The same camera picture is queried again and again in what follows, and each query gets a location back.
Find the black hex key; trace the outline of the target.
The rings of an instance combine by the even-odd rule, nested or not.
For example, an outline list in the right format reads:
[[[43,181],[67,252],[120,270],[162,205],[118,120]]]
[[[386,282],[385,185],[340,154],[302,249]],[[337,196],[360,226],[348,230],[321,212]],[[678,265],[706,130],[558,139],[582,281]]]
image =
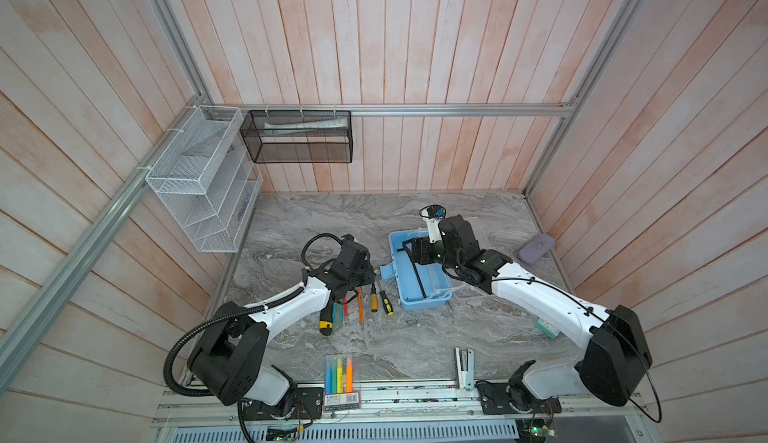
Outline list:
[[[426,292],[425,292],[425,288],[424,288],[424,286],[423,286],[423,282],[422,282],[422,280],[421,280],[421,277],[420,277],[420,275],[419,275],[418,269],[417,269],[417,267],[416,267],[416,259],[415,259],[415,257],[414,257],[414,253],[413,253],[413,251],[412,251],[413,242],[414,242],[414,240],[413,240],[413,239],[409,239],[409,240],[406,240],[406,241],[403,243],[403,245],[402,245],[402,249],[403,249],[403,250],[406,252],[406,254],[408,255],[408,258],[409,258],[409,261],[411,262],[411,266],[412,266],[412,268],[413,268],[413,272],[414,272],[415,278],[416,278],[416,280],[417,280],[417,283],[418,283],[418,286],[419,286],[419,290],[420,290],[420,292],[421,292],[421,295],[422,295],[422,297],[423,297],[424,299],[426,299],[426,298],[427,298],[427,295],[426,295]]]

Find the black mesh basket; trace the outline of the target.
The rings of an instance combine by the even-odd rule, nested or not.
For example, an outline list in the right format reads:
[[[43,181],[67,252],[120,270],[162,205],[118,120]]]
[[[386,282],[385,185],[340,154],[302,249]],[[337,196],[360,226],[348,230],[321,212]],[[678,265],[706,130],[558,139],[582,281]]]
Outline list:
[[[256,164],[349,164],[352,117],[347,111],[250,110],[240,128]]]

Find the small yellow screwdriver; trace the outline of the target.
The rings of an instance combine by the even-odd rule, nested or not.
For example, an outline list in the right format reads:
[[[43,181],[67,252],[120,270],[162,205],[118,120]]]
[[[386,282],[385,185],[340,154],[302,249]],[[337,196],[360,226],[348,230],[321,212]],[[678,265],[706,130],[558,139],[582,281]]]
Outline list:
[[[372,313],[376,313],[379,310],[379,302],[378,302],[378,292],[377,287],[375,283],[371,284],[370,287],[370,308]]]

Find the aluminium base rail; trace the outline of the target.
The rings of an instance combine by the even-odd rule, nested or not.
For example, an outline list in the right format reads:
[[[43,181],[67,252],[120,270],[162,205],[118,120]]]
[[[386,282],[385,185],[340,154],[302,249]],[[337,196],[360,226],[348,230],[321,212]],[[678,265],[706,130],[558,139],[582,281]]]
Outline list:
[[[370,381],[358,385],[355,409],[325,411],[319,423],[447,421],[485,419],[481,397],[451,380]],[[188,398],[166,391],[151,425],[155,428],[236,424],[234,406],[214,397]]]

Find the large black yellow screwdriver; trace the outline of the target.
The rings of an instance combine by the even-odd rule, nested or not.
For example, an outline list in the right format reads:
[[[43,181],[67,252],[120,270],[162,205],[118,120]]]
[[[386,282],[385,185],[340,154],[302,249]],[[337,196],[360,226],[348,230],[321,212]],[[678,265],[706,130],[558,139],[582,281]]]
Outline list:
[[[333,332],[334,301],[329,299],[319,313],[319,331],[323,336],[330,336]]]

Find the blue plastic tool box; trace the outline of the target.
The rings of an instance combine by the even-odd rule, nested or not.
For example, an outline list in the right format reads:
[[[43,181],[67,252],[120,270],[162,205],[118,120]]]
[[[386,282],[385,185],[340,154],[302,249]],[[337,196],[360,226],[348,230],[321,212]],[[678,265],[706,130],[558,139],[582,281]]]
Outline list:
[[[444,305],[454,292],[454,281],[481,287],[489,281],[478,264],[482,248],[471,223],[462,216],[447,217],[439,205],[420,212],[424,229],[389,235],[392,262],[380,268],[384,280],[395,279],[406,311]]]

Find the white stapler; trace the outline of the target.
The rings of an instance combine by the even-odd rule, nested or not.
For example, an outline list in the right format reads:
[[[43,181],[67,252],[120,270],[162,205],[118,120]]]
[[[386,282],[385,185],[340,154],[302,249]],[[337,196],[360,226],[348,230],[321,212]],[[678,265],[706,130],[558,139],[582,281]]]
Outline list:
[[[475,389],[475,354],[471,349],[454,348],[457,371],[457,388],[463,391]]]

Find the highlighter pen pack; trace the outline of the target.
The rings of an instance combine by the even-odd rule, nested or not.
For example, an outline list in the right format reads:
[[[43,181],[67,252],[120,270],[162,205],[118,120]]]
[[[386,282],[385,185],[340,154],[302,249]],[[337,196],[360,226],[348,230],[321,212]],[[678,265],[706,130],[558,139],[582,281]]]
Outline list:
[[[326,412],[359,409],[361,396],[355,380],[351,355],[330,355],[325,361],[323,410]]]

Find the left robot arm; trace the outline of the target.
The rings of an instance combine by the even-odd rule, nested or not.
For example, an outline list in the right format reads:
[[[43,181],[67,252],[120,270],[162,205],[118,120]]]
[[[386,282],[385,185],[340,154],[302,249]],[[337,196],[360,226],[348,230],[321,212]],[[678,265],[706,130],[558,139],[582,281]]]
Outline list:
[[[163,378],[173,392],[216,397],[223,405],[260,404],[273,418],[299,411],[295,382],[282,370],[263,364],[268,343],[308,315],[319,315],[323,336],[333,332],[333,310],[348,293],[374,283],[369,250],[350,235],[322,233],[310,242],[332,239],[338,255],[310,265],[306,243],[299,283],[271,299],[246,306],[229,302],[214,316],[184,334],[169,350]]]

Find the black yellow stubby screwdriver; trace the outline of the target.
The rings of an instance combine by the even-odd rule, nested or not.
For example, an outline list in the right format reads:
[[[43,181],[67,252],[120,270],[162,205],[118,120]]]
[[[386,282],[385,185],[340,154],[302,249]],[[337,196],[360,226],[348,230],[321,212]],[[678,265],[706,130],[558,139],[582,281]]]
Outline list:
[[[394,310],[386,292],[381,288],[377,288],[377,292],[379,308],[381,308],[387,316],[392,317],[394,315]]]

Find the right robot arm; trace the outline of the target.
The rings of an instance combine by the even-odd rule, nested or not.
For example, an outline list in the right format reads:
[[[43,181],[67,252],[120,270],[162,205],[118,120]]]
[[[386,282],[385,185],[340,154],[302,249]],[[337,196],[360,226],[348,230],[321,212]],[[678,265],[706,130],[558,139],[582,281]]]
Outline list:
[[[523,308],[579,349],[569,358],[524,362],[504,386],[503,400],[512,411],[536,413],[551,399],[582,394],[622,407],[651,378],[651,352],[633,310],[609,309],[539,279],[512,257],[481,247],[470,223],[448,216],[440,205],[424,207],[419,215],[428,234],[405,246],[414,264],[437,264],[446,276]]]

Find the teal handled tool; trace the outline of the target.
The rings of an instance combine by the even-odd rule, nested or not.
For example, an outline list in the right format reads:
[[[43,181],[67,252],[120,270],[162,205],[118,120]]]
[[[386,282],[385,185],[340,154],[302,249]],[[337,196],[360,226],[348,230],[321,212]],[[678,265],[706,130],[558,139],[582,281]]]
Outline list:
[[[339,303],[334,304],[333,324],[340,326],[344,322],[343,306]]]

